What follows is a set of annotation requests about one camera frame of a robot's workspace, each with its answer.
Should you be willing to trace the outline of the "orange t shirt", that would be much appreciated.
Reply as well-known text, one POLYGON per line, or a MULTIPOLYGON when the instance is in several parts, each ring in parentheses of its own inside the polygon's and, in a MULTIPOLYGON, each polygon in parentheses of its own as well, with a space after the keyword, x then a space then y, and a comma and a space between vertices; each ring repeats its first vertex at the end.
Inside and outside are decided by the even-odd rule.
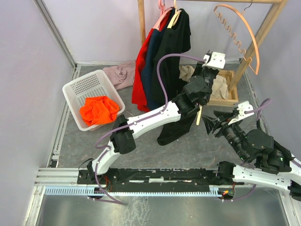
POLYGON ((119 105, 107 96, 87 97, 79 113, 87 126, 114 122, 120 111, 119 105))

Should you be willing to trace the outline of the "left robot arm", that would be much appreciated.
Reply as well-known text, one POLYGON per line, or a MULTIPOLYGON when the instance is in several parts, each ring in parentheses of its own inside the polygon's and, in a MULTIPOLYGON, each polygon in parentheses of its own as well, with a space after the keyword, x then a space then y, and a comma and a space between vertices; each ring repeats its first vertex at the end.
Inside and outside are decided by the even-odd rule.
POLYGON ((96 148, 102 149, 98 158, 87 164, 88 179, 98 184, 103 181, 104 174, 122 154, 127 154, 136 148, 135 139, 142 134, 162 125, 183 121, 196 116, 201 106, 209 102, 214 79, 218 69, 198 64, 199 73, 191 76, 182 92, 165 105, 136 117, 117 117, 111 131, 99 139, 109 137, 107 145, 96 148))

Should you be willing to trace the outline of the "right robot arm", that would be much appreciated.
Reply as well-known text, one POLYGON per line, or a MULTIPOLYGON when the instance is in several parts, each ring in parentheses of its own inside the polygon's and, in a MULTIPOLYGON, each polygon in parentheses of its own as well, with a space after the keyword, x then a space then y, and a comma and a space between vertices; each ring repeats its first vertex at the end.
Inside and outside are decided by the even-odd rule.
POLYGON ((214 111, 215 117, 202 117, 208 134, 224 137, 243 164, 254 163, 249 169, 228 161, 218 164, 216 180, 221 184, 251 183, 288 192, 301 199, 301 162, 260 127, 249 132, 240 128, 235 114, 214 111))

